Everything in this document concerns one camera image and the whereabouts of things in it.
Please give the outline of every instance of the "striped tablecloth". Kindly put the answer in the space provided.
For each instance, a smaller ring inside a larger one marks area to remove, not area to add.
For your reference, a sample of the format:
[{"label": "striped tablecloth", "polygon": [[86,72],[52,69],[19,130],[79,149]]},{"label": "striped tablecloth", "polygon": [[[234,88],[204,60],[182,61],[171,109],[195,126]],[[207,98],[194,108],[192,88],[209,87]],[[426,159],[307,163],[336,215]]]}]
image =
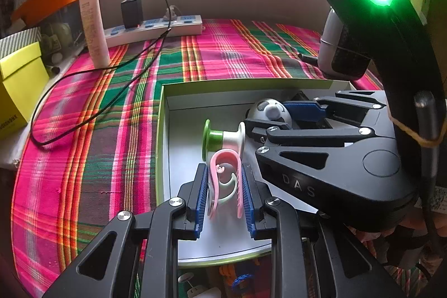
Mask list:
[{"label": "striped tablecloth", "polygon": [[[161,56],[109,111],[42,148],[28,142],[17,173],[12,208],[16,269],[35,297],[58,277],[120,210],[156,206],[155,139],[161,86],[223,78],[323,78],[298,52],[317,55],[319,34],[281,24],[205,20],[200,36],[168,38]],[[110,49],[112,64],[148,42]],[[137,75],[154,52],[126,67],[78,75],[53,89],[35,123],[39,140],[86,120]],[[88,54],[69,72],[92,68]],[[355,83],[377,90],[370,74]]]}]

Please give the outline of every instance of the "yellow box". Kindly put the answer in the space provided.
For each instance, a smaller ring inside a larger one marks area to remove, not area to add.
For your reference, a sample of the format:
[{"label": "yellow box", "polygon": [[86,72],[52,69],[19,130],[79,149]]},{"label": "yellow box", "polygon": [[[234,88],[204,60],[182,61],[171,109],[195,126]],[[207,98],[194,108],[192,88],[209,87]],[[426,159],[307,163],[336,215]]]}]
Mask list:
[{"label": "yellow box", "polygon": [[49,76],[39,42],[0,59],[0,139],[28,124]]}]

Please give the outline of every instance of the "pink plastic clip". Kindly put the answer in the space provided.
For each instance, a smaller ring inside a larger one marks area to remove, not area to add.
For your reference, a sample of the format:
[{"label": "pink plastic clip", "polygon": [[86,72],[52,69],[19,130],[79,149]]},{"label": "pink plastic clip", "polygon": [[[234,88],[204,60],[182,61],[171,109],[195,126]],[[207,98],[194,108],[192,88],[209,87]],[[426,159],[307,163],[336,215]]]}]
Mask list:
[{"label": "pink plastic clip", "polygon": [[209,213],[213,218],[218,204],[219,179],[217,177],[217,166],[222,163],[229,163],[236,170],[237,176],[237,217],[241,218],[244,211],[244,202],[242,200],[242,162],[238,153],[232,149],[221,149],[213,154],[210,161],[211,183],[214,189],[214,202]]}]

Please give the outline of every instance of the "blue rope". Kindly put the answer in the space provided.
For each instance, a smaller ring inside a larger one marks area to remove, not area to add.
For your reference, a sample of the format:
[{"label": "blue rope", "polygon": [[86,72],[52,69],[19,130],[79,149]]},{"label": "blue rope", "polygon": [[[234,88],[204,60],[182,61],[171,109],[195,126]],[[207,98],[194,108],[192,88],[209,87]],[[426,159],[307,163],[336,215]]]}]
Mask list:
[{"label": "blue rope", "polygon": [[254,278],[253,274],[242,274],[234,280],[233,284],[231,284],[231,289],[233,291],[236,291],[240,283],[242,283],[246,279],[253,279],[253,278]]}]

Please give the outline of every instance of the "yellow rubber band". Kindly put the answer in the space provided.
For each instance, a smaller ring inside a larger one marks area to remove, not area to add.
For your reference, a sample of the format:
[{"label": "yellow rubber band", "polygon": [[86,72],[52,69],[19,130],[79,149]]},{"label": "yellow rubber band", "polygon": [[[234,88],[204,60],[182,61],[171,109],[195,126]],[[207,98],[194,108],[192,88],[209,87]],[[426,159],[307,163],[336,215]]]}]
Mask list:
[{"label": "yellow rubber band", "polygon": [[391,116],[390,113],[390,109],[389,107],[387,107],[388,109],[388,117],[390,118],[390,120],[393,122],[394,125],[396,125],[401,131],[403,131],[404,133],[408,134],[410,137],[412,137],[416,142],[418,142],[418,144],[421,147],[424,148],[435,148],[437,147],[439,144],[442,143],[442,141],[444,140],[444,135],[446,133],[447,130],[447,116],[444,119],[444,123],[443,123],[443,127],[441,128],[441,133],[439,134],[439,137],[435,140],[428,140],[428,139],[424,139],[422,138],[418,133],[416,133],[414,130],[411,130],[409,127],[407,127],[405,124],[402,124],[399,120],[393,118]]}]

